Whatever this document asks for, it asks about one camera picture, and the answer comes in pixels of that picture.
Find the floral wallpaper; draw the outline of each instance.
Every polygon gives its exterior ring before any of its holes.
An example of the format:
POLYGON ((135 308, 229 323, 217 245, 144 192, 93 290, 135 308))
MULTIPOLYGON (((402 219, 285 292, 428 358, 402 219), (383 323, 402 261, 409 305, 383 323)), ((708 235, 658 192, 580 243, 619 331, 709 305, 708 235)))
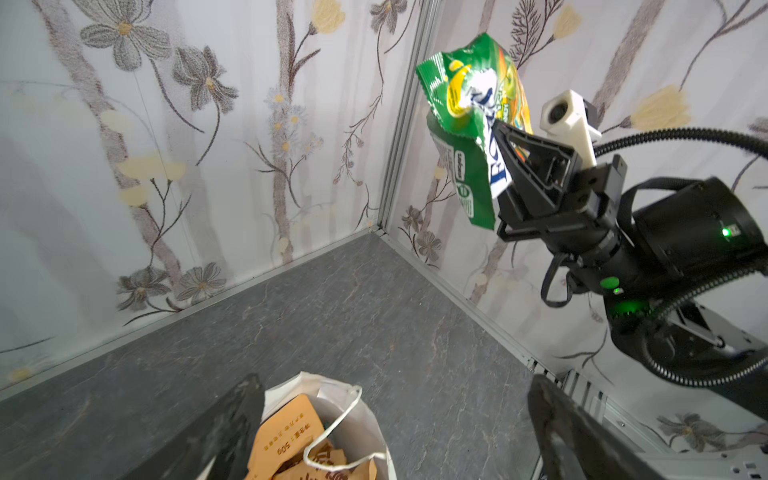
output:
POLYGON ((420 5, 3 5, 0 388, 372 227, 420 5))
MULTIPOLYGON (((602 141, 663 127, 696 125, 768 134, 768 5, 585 0, 448 0, 435 51, 487 31, 510 52, 538 129, 541 106, 572 88, 598 109, 602 141)), ((538 241, 504 243, 473 227, 445 178, 445 158, 425 124, 421 96, 387 231, 453 285, 548 368, 576 369, 675 451, 714 451, 768 442, 764 420, 708 390, 672 386, 620 353, 608 339, 599 296, 575 296, 563 309, 539 299, 551 254, 538 241)), ((738 150, 694 142, 619 152, 626 185, 649 177, 718 176, 768 225, 768 164, 738 150)), ((648 194, 637 207, 656 200, 648 194)), ((564 296, 564 270, 550 298, 564 296)), ((768 310, 754 299, 760 276, 701 301, 740 328, 768 339, 768 310)))

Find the paper bag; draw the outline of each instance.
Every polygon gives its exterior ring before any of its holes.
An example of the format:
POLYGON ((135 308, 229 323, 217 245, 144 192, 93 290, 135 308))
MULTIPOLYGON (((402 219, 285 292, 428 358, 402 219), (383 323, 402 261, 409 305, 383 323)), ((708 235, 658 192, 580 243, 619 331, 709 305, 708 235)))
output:
POLYGON ((360 399, 362 388, 359 386, 301 372, 264 393, 262 422, 303 393, 309 397, 320 420, 325 425, 330 423, 328 429, 305 448, 304 462, 307 465, 325 472, 338 472, 372 459, 376 463, 377 479, 397 480, 395 465, 379 423, 371 409, 360 399), (343 449, 346 453, 348 465, 322 465, 309 458, 310 450, 331 433, 335 448, 343 449))

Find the gray surface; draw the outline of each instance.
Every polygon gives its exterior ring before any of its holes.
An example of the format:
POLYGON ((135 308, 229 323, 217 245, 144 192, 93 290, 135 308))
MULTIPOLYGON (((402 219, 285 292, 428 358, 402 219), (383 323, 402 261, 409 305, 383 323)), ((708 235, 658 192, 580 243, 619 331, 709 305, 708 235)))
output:
POLYGON ((363 387, 401 480, 529 478, 532 374, 373 234, 0 403, 0 478, 115 478, 249 372, 363 387))

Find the bag handle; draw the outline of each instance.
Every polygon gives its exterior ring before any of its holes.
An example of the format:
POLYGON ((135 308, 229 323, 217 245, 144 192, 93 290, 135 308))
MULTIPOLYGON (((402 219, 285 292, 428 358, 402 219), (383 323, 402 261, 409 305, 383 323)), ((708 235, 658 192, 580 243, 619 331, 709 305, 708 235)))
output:
POLYGON ((355 399, 352 401, 352 403, 349 404, 349 406, 342 412, 341 415, 339 415, 339 418, 336 419, 330 427, 326 429, 325 432, 320 434, 319 437, 315 439, 314 442, 310 443, 305 449, 304 449, 304 463, 309 465, 312 468, 317 468, 318 470, 323 470, 324 472, 341 472, 342 470, 350 470, 352 468, 355 468, 356 466, 362 465, 363 463, 369 461, 372 458, 379 458, 381 460, 384 460, 386 462, 387 455, 386 453, 376 452, 372 453, 370 455, 367 455, 360 460, 357 460, 355 462, 349 463, 347 465, 323 465, 322 463, 315 462, 314 460, 310 459, 310 451, 317 447, 323 440, 328 438, 328 435, 333 432, 333 430, 339 426, 339 424, 346 418, 346 416, 349 414, 349 412, 352 411, 352 409, 355 408, 355 405, 360 401, 360 397, 362 396, 362 387, 359 385, 355 385, 352 387, 351 391, 357 391, 357 395, 355 399))

